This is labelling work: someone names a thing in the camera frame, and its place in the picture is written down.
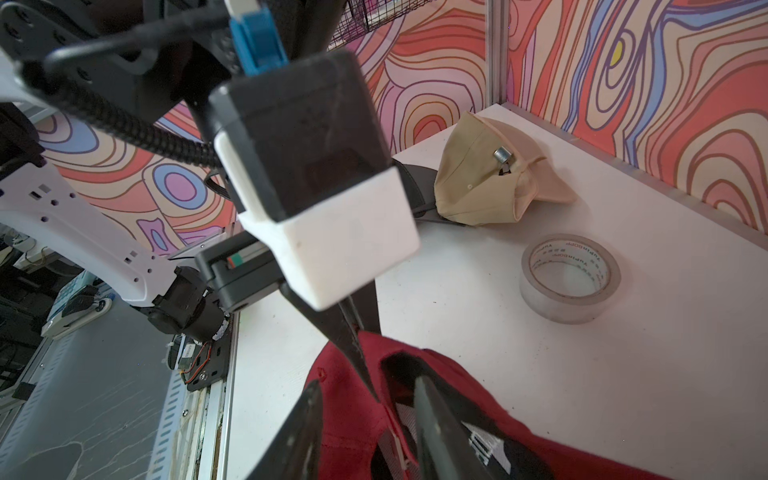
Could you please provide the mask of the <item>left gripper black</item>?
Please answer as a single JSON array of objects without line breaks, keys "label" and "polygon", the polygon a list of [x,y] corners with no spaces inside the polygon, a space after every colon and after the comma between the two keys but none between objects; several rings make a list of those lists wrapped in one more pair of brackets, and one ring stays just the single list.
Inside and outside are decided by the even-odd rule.
[{"label": "left gripper black", "polygon": [[247,231],[205,248],[195,256],[195,262],[203,280],[218,297],[220,307],[230,313],[261,300],[279,287],[282,296],[344,355],[373,398],[378,399],[359,341],[361,331],[381,334],[375,281],[328,309],[316,311],[283,282],[284,276],[269,247]]}]

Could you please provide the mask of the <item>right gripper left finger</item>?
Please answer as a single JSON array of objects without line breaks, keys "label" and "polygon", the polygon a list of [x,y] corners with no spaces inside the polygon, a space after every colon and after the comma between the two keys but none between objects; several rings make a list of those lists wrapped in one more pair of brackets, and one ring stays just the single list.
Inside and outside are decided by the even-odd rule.
[{"label": "right gripper left finger", "polygon": [[323,429],[320,382],[304,389],[248,480],[309,480],[319,477]]}]

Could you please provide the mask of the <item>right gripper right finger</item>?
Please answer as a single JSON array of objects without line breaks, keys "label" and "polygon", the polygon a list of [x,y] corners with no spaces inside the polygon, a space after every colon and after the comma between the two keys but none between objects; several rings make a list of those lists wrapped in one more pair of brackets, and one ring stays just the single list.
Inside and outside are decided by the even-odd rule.
[{"label": "right gripper right finger", "polygon": [[418,462],[423,479],[491,479],[462,425],[428,377],[415,381]]}]

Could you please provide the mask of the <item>dark red cap front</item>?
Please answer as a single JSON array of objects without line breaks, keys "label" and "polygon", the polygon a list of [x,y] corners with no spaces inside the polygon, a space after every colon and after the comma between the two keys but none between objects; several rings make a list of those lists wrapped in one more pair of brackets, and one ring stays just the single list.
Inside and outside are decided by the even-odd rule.
[{"label": "dark red cap front", "polygon": [[429,378],[461,425],[473,457],[495,479],[651,479],[653,473],[535,435],[460,364],[434,350],[364,332],[366,386],[327,343],[307,380],[323,397],[322,479],[419,479],[416,380]]}]

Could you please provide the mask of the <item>dark grey cap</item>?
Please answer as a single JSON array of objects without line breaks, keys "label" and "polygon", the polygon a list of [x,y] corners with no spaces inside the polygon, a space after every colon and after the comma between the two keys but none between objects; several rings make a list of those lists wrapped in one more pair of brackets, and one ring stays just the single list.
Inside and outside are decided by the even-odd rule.
[{"label": "dark grey cap", "polygon": [[411,208],[414,220],[419,223],[439,223],[456,225],[456,222],[442,217],[436,207],[434,183],[437,171],[418,165],[404,164],[393,159]]}]

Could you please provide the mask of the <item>beige cap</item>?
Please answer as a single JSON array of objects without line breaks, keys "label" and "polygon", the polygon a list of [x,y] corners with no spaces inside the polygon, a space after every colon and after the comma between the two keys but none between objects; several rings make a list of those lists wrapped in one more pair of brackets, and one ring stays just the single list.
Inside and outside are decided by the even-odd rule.
[{"label": "beige cap", "polygon": [[535,201],[578,199],[533,138],[472,113],[448,137],[434,195],[441,217],[469,226],[517,223]]}]

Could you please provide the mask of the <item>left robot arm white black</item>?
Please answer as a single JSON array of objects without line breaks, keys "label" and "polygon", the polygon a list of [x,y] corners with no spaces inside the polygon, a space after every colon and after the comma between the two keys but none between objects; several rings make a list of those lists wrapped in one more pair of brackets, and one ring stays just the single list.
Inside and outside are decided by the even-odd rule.
[{"label": "left robot arm white black", "polygon": [[[209,144],[196,144],[151,125],[65,76],[47,74],[43,52],[31,45],[44,32],[65,43],[81,43],[82,28],[59,1],[9,1],[1,6],[4,43],[25,44],[17,54],[21,78],[56,108],[138,148],[188,165],[221,172]],[[37,134],[11,103],[1,106],[1,220],[44,241],[57,253],[106,281],[129,305],[160,331],[184,334],[206,343],[205,358],[194,361],[183,378],[196,391],[224,378],[226,362],[218,350],[226,344],[230,316],[287,284],[276,260],[262,253],[233,273],[224,258],[256,240],[238,234],[199,254],[193,267],[175,266],[143,248],[88,201],[80,198],[42,155]]]}]

